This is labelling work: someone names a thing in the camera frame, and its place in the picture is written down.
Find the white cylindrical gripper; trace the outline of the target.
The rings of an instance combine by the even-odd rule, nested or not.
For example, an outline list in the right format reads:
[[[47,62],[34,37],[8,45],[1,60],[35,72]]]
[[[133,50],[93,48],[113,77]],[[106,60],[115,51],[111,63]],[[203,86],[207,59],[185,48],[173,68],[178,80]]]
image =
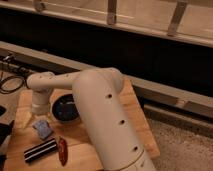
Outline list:
[[[49,122],[53,122],[53,118],[50,113],[50,97],[51,91],[34,91],[32,94],[31,113],[26,115],[23,122],[23,128],[27,128],[28,125],[35,119],[34,115],[45,115]]]

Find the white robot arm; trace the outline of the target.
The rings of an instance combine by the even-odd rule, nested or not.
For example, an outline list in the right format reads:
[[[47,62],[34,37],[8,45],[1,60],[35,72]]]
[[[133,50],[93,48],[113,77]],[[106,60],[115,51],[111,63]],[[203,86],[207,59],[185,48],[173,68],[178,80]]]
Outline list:
[[[116,68],[93,68],[27,78],[33,91],[31,112],[49,112],[55,88],[70,89],[74,103],[105,171],[156,171],[119,99],[124,76]]]

